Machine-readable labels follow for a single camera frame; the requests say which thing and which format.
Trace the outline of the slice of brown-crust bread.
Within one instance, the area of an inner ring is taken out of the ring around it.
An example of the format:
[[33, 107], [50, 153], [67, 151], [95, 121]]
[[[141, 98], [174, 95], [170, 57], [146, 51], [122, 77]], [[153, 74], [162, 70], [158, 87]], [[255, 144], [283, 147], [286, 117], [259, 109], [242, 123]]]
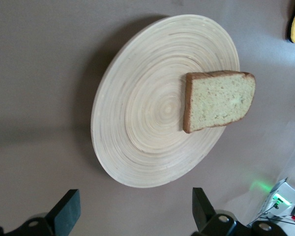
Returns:
[[245, 117], [254, 99], [253, 74], [238, 71], [186, 74], [183, 130], [222, 127]]

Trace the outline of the round light wooden plate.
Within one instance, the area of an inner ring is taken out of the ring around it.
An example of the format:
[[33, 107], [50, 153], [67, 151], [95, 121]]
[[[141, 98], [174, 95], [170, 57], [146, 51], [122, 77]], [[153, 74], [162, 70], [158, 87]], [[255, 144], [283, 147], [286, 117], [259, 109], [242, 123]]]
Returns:
[[167, 17], [139, 31], [108, 66], [94, 99], [91, 139], [103, 169], [135, 188], [188, 173], [224, 127], [183, 131], [185, 75], [239, 69], [231, 37], [208, 17]]

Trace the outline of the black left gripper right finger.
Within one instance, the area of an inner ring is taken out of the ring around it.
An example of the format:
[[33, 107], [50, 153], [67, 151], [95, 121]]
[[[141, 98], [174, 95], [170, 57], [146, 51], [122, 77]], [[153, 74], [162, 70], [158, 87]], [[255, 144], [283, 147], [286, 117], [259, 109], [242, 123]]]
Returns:
[[192, 214], [198, 229], [192, 236], [234, 236], [236, 221], [217, 213], [202, 188], [192, 189]]

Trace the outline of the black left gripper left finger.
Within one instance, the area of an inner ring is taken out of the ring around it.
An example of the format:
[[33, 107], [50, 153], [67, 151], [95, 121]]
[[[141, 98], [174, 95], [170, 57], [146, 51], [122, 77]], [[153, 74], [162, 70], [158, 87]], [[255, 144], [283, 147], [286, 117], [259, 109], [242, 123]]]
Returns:
[[80, 215], [80, 191], [70, 189], [46, 216], [25, 222], [21, 236], [69, 236]]

